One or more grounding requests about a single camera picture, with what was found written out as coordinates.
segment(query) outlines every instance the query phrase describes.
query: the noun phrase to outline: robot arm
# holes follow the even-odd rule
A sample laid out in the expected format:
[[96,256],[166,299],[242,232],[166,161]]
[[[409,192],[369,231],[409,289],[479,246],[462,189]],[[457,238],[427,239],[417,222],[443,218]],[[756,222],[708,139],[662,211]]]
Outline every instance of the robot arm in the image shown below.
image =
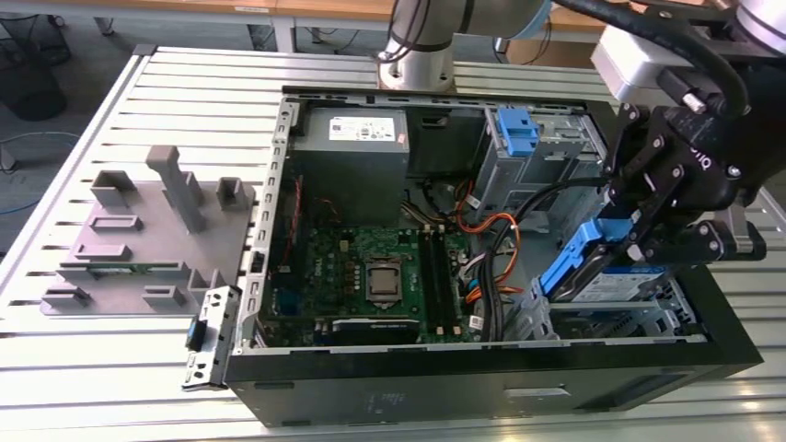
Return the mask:
[[[742,112],[732,111],[741,104],[730,107],[734,93],[718,87],[717,78],[666,56],[649,41],[608,30],[594,61],[618,98],[650,99],[656,91],[684,106],[621,107],[620,136],[605,163],[608,203],[541,277],[551,301],[573,300],[605,269],[633,262],[680,266],[764,259],[766,244],[745,219],[745,207],[765,181],[786,169],[786,115],[780,110],[786,48],[770,27],[746,23],[761,25],[766,19],[777,25],[786,6],[773,10],[773,5],[744,1],[725,12],[684,6],[648,10],[649,17],[669,21],[672,32],[696,38],[694,26],[709,29],[701,44],[742,81]],[[609,38],[621,33],[622,38]],[[708,212],[716,219],[698,221]]]

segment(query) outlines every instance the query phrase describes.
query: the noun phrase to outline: wooden table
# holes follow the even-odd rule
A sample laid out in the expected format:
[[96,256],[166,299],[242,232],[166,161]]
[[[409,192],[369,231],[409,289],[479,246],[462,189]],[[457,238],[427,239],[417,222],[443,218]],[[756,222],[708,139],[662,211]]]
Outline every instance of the wooden table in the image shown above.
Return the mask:
[[[273,25],[279,52],[297,50],[298,27],[387,30],[393,10],[394,0],[0,0],[6,12]],[[108,20],[96,22],[106,33]],[[564,8],[551,13],[551,26],[551,40],[572,42],[597,42],[605,27]]]
[[0,11],[94,17],[112,34],[107,17],[271,25],[277,0],[0,0]]

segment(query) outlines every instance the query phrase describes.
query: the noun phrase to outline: blue cable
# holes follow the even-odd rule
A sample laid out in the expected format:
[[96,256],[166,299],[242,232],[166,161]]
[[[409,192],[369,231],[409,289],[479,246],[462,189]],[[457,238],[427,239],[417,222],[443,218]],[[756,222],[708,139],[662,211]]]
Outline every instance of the blue cable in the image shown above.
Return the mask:
[[23,207],[18,207],[16,209],[8,209],[3,212],[0,212],[0,215],[11,215],[11,214],[16,214],[18,212],[22,212],[24,209],[30,209],[32,206],[35,206],[38,203],[40,202],[40,200],[34,201],[31,204],[24,205]]

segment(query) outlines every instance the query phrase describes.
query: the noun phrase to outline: orange wire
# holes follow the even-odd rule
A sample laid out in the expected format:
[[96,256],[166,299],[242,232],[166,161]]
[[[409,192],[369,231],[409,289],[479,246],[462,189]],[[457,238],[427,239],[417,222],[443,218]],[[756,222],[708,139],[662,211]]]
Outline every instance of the orange wire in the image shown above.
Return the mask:
[[[455,207],[455,223],[458,224],[459,228],[467,233],[477,234],[477,233],[483,232],[487,228],[490,228],[491,225],[494,225],[494,223],[497,223],[501,219],[506,219],[511,223],[511,228],[517,232],[517,248],[514,250],[514,255],[511,256],[511,261],[507,262],[507,266],[505,267],[505,271],[502,272],[502,274],[494,278],[497,281],[497,284],[501,284],[510,277],[511,273],[514,272],[514,266],[517,265],[518,249],[521,248],[521,232],[518,231],[518,222],[511,214],[499,213],[499,214],[491,215],[483,221],[483,223],[481,223],[481,225],[478,225],[475,227],[467,226],[465,224],[465,221],[462,220],[462,207],[465,206],[465,202],[467,201],[467,197],[471,194],[473,185],[474,185],[474,182],[470,181],[466,196],[465,196],[465,198],[462,198],[459,200],[458,205]],[[462,183],[457,190],[461,190],[463,187],[465,186]],[[477,299],[479,296],[481,296],[481,287],[475,287],[475,289],[473,290],[473,292],[470,292],[470,295],[467,296],[467,302],[471,302],[470,301],[471,297],[474,297],[474,299]]]
[[[502,293],[525,293],[525,289],[519,287],[501,287]],[[475,287],[467,295],[467,303],[475,302],[481,299],[481,288]]]

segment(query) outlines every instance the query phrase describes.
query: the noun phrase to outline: sticker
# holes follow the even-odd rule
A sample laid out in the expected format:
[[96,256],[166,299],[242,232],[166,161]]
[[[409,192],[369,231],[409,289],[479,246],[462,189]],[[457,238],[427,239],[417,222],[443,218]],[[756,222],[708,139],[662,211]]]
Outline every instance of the sticker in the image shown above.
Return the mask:
[[266,7],[251,6],[235,6],[235,10],[239,12],[262,12],[263,14],[267,14],[270,12],[270,9],[267,9]]
[[641,285],[657,279],[664,267],[609,267],[590,282],[573,302],[629,301]]
[[483,329],[483,318],[481,318],[479,316],[470,316],[470,328],[474,330],[482,330]]
[[473,209],[477,209],[478,207],[481,207],[481,200],[478,198],[475,198],[471,195],[467,195],[467,198],[465,198],[465,201],[467,202],[469,205],[471,205]]
[[393,118],[334,117],[331,141],[395,141]]

